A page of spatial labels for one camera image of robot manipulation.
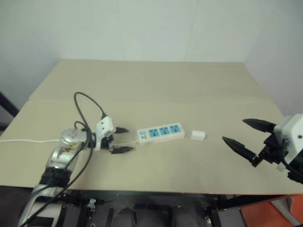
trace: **gray floor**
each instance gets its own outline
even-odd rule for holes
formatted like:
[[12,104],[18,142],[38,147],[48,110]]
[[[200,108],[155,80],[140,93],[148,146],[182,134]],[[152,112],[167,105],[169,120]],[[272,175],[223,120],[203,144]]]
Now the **gray floor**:
[[[17,226],[18,216],[22,205],[30,192],[21,188],[0,186],[0,223],[2,227]],[[169,226],[169,212],[166,208],[181,206],[191,211],[200,227],[211,227],[205,220],[205,207],[210,199],[198,196],[171,196],[146,194],[102,194],[101,199],[110,201],[97,205],[88,227],[106,227],[109,209],[114,209],[113,218],[126,208],[135,208],[138,217],[138,227],[167,227]],[[150,209],[151,204],[161,205],[161,209]],[[76,227],[79,207],[67,206],[64,227]],[[222,227],[245,227],[241,213],[238,209],[219,212]]]

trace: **white wall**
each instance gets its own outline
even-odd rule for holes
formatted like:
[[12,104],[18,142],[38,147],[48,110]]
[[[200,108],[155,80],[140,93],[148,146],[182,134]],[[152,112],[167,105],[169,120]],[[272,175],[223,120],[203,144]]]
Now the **white wall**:
[[2,0],[0,90],[21,107],[60,58],[245,62],[279,0]]
[[303,1],[283,0],[245,62],[284,115],[303,113]]

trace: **beige table surface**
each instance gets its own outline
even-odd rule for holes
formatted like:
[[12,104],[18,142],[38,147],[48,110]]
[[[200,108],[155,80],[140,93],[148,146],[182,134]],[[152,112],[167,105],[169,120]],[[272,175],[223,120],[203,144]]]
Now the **beige table surface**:
[[[130,133],[115,141],[132,141],[135,130],[181,122],[183,140],[134,145],[121,155],[95,152],[74,189],[222,194],[302,193],[302,185],[275,164],[257,168],[221,139],[234,138],[260,152],[266,133],[242,122],[260,118],[278,122],[282,115],[241,63],[146,63],[61,60],[33,93],[1,136],[8,139],[57,139],[80,117],[73,92],[92,95],[118,126]],[[98,109],[80,99],[90,125]],[[203,141],[191,130],[206,131]],[[0,185],[35,186],[56,143],[0,143]],[[83,151],[72,175],[81,169]]]

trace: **electrical outlet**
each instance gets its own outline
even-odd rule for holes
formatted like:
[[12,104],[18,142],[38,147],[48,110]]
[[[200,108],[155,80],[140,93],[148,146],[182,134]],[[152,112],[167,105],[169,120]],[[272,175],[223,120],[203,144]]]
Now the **electrical outlet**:
[[182,139],[185,132],[180,123],[161,125],[157,127],[137,130],[140,144],[160,143]]

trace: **table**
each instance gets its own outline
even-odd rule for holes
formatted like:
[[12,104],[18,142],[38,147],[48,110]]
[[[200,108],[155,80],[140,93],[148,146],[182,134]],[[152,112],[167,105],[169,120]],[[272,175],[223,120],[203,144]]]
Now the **table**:
[[[234,138],[259,153],[268,136],[242,122],[259,118],[279,122],[276,105],[242,63],[181,63],[61,60],[32,94],[1,139],[48,140],[80,120],[73,93],[91,95],[116,121],[130,130],[115,141],[131,141],[135,130],[181,122],[183,140],[135,145],[121,155],[93,154],[79,190],[187,192],[213,194],[295,194],[302,185],[275,164],[257,168],[221,139]],[[80,99],[93,128],[100,118],[94,105]],[[203,142],[191,130],[206,131]],[[0,185],[35,186],[56,143],[0,143]],[[86,161],[78,158],[73,175]]]

